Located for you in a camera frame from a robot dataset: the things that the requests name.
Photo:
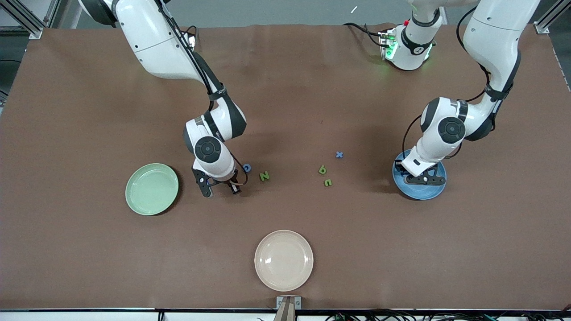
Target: robotic arm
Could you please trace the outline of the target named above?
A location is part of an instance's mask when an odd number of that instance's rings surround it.
[[[443,97],[428,103],[420,119],[423,136],[404,160],[397,158],[395,163],[406,184],[442,186],[443,178],[434,179],[435,175],[428,175],[427,171],[437,170],[437,164],[441,165],[464,139],[477,141],[493,130],[498,110],[513,86],[520,64],[521,54],[517,49],[520,35],[538,3],[539,0],[480,2],[464,33],[464,45],[468,54],[490,74],[484,96],[476,105]],[[406,186],[401,189],[409,194]]]
[[[464,6],[476,0],[407,0],[412,15],[406,25],[387,30],[381,43],[384,59],[399,69],[414,70],[428,59],[434,36],[442,26],[440,7]]]
[[[195,155],[192,172],[205,197],[211,187],[226,183],[232,193],[243,184],[236,176],[240,166],[224,141],[246,129],[242,110],[232,101],[206,61],[194,52],[162,0],[79,0],[84,11],[105,25],[120,23],[125,38],[141,65],[150,74],[166,79],[194,79],[206,86],[210,106],[201,116],[186,123],[184,142]]]

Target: black cable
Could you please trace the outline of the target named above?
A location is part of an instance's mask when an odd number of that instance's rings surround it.
[[[234,158],[234,161],[235,161],[236,163],[238,163],[238,166],[240,166],[240,169],[242,170],[242,172],[244,172],[244,175],[246,175],[246,179],[244,180],[244,183],[234,184],[234,183],[232,183],[232,181],[230,181],[230,183],[231,183],[232,185],[236,185],[236,186],[244,186],[244,185],[246,185],[246,183],[248,183],[248,173],[247,173],[246,170],[244,169],[244,165],[242,165],[242,164],[240,163],[240,161],[238,160],[238,158],[236,158],[236,156],[234,156],[234,154],[232,154],[231,151],[230,151],[230,155],[232,155],[232,158]]]
[[[375,315],[374,312],[369,311],[369,312],[363,312],[363,315],[365,316],[367,321],[381,321],[377,318],[377,316]]]
[[[548,313],[548,317],[546,319],[559,319],[559,321],[565,321],[561,316],[553,315],[553,312]]]
[[[453,155],[446,156],[444,159],[451,159],[452,157],[458,155],[458,153],[460,152],[461,149],[462,149],[462,143],[460,143],[460,145],[458,145],[458,148],[456,149],[456,152]]]
[[[355,28],[361,30],[362,32],[368,33],[368,34],[370,34],[370,35],[379,35],[378,33],[373,33],[373,32],[371,32],[371,31],[369,31],[368,29],[364,29],[363,27],[361,27],[361,26],[359,26],[358,24],[353,23],[353,22],[344,23],[343,26],[352,26],[352,27],[355,27]]]
[[[458,21],[458,24],[456,25],[456,39],[458,39],[458,42],[460,43],[460,46],[462,46],[462,49],[464,49],[464,51],[466,51],[466,48],[464,47],[464,41],[462,41],[462,39],[460,39],[460,24],[462,23],[462,21],[464,21],[464,19],[466,19],[466,17],[474,12],[474,10],[477,8],[478,6],[475,6],[474,8],[468,10],[467,13],[465,13],[462,18],[460,18],[460,21]]]
[[[478,6],[475,6],[474,8],[468,10],[468,12],[466,12],[462,18],[460,18],[460,20],[458,21],[458,24],[456,25],[456,39],[458,39],[458,43],[460,44],[460,46],[462,47],[462,49],[464,49],[464,51],[466,51],[466,48],[464,47],[464,41],[460,38],[460,24],[462,23],[462,21],[464,21],[464,19],[466,19],[466,17],[474,12],[474,10],[477,8]],[[482,69],[482,71],[484,71],[484,74],[486,75],[486,84],[488,84],[490,82],[490,75],[489,72],[486,70],[486,68],[484,68],[482,65],[480,65],[480,68]],[[476,99],[478,99],[479,97],[481,97],[483,94],[485,93],[485,90],[482,90],[481,93],[477,94],[475,97],[470,98],[470,99],[466,99],[466,102],[471,102],[474,101]]]
[[[348,315],[352,320],[355,321],[361,321],[361,319],[359,319],[358,316],[354,315],[354,314],[349,314],[349,313],[344,313],[345,315]],[[369,317],[367,317],[366,315],[363,315],[365,317],[365,321],[369,320]]]
[[[437,321],[454,321],[454,320],[468,320],[468,321],[482,321],[482,317],[479,316],[468,316],[465,314],[446,314],[446,313],[439,313],[432,315],[428,320],[432,321],[432,318],[435,316],[444,316],[443,319],[438,319]]]
[[[404,143],[407,140],[408,131],[411,130],[412,125],[416,121],[418,121],[420,119],[420,117],[422,117],[422,114],[418,115],[418,117],[416,117],[415,120],[413,120],[412,123],[410,125],[408,125],[407,131],[404,133],[404,137],[403,137],[403,160],[406,158],[406,156],[404,155]]]
[[[410,313],[407,313],[407,312],[404,312],[404,311],[400,311],[400,313],[401,313],[401,314],[404,314],[404,315],[408,315],[408,316],[410,316],[414,321],[417,321],[417,320],[416,320],[416,317],[415,317],[414,315],[410,314]]]
[[[376,42],[376,41],[373,39],[373,37],[372,37],[372,36],[374,36],[374,35],[378,37],[378,36],[379,36],[379,33],[385,32],[385,31],[387,31],[387,30],[389,30],[389,29],[384,29],[384,30],[381,30],[381,31],[379,31],[379,32],[377,32],[377,33],[374,33],[374,32],[369,31],[369,29],[367,28],[367,24],[366,24],[366,23],[365,23],[365,26],[364,26],[364,27],[361,27],[361,26],[357,25],[356,23],[352,23],[352,22],[344,23],[343,26],[352,26],[352,27],[355,27],[355,28],[361,30],[362,32],[366,33],[366,34],[369,36],[369,39],[370,39],[374,44],[376,44],[377,46],[383,47],[383,48],[389,48],[388,45],[382,45],[381,43]]]
[[[191,35],[197,35],[197,34],[198,34],[198,28],[197,28],[195,25],[192,25],[192,26],[188,27],[188,28],[186,29],[186,31],[183,32],[183,34],[187,34],[188,31],[191,30],[192,28],[194,28],[194,33],[191,34]]]
[[[212,90],[210,88],[210,83],[208,81],[208,78],[206,77],[204,70],[202,70],[202,68],[200,67],[200,65],[196,61],[196,58],[192,54],[192,50],[190,50],[190,45],[188,44],[188,42],[184,38],[180,27],[178,26],[178,24],[176,23],[176,21],[174,20],[173,17],[169,17],[169,15],[166,12],[164,12],[162,1],[155,0],[155,3],[157,5],[160,13],[163,15],[163,18],[167,21],[168,25],[170,26],[172,32],[175,34],[175,36],[177,37],[179,42],[183,45],[184,50],[186,51],[186,53],[187,53],[188,57],[190,58],[192,64],[196,68],[198,74],[200,75],[200,78],[204,82],[204,86],[206,87],[206,91],[208,92],[208,95],[212,94]]]
[[[528,318],[529,321],[546,321],[547,318],[541,314],[530,314],[528,312],[522,312],[522,315]]]
[[[500,319],[502,316],[504,316],[504,314],[508,313],[507,311],[502,312],[502,314],[500,314],[499,316],[495,317],[494,319],[498,320]]]
[[[387,321],[387,320],[390,319],[390,318],[395,318],[396,321],[400,321],[400,320],[399,320],[396,316],[394,316],[394,315],[386,316],[386,317],[383,319],[383,321]]]
[[[376,45],[379,46],[379,47],[389,48],[389,45],[383,45],[383,44],[381,44],[381,43],[379,43],[379,42],[376,42],[376,41],[373,39],[373,36],[371,36],[371,32],[369,32],[369,29],[367,29],[367,24],[366,24],[366,23],[365,23],[365,31],[367,32],[367,36],[369,36],[369,39],[370,39],[374,44],[376,44]]]

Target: brown table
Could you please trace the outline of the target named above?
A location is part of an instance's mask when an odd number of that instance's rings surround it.
[[[0,307],[273,306],[254,251],[290,229],[315,254],[293,292],[306,308],[562,308],[571,105],[551,42],[527,28],[497,130],[464,144],[444,193],[418,202],[391,177],[405,129],[434,97],[466,99],[485,81],[453,26],[437,41],[405,72],[348,27],[201,30],[198,50],[248,118],[228,146],[253,167],[241,195],[218,186],[205,199],[182,139],[204,87],[146,73],[120,30],[45,30],[0,123]],[[152,162],[182,190],[145,217],[124,188]]]

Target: plate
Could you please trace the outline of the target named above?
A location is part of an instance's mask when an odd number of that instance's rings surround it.
[[[302,286],[313,270],[313,251],[307,240],[288,230],[268,234],[254,256],[256,273],[272,290],[287,292]]]
[[[405,155],[408,155],[410,152],[411,152],[411,150],[405,150],[404,151]],[[396,161],[401,161],[403,159],[404,159],[403,153],[400,153],[399,156],[397,156],[395,158]],[[437,174],[439,176],[443,176],[444,178],[448,179],[448,176],[446,175],[446,169],[444,168],[444,165],[442,164],[442,162],[438,162],[437,169],[438,169]],[[393,162],[392,171],[393,171],[393,179],[395,180],[396,186],[406,196],[413,198],[413,199],[418,199],[418,200],[433,199],[433,198],[437,197],[438,195],[440,195],[440,193],[442,193],[442,191],[444,191],[444,188],[446,187],[446,183],[444,183],[443,185],[407,184],[405,180],[406,180],[407,176],[410,174],[401,175],[399,170],[396,168],[394,162]]]
[[[134,172],[127,182],[125,199],[135,213],[156,215],[171,206],[178,188],[178,177],[172,168],[148,164]]]

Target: green light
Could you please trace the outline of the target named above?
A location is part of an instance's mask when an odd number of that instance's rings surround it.
[[[386,54],[387,59],[391,60],[395,56],[395,51],[396,51],[397,46],[398,46],[398,43],[396,41],[393,41],[391,46],[389,48],[387,48],[387,54]]]
[[[430,49],[432,49],[432,44],[428,46],[427,54],[424,56],[424,60],[428,59],[428,54],[430,54]]]

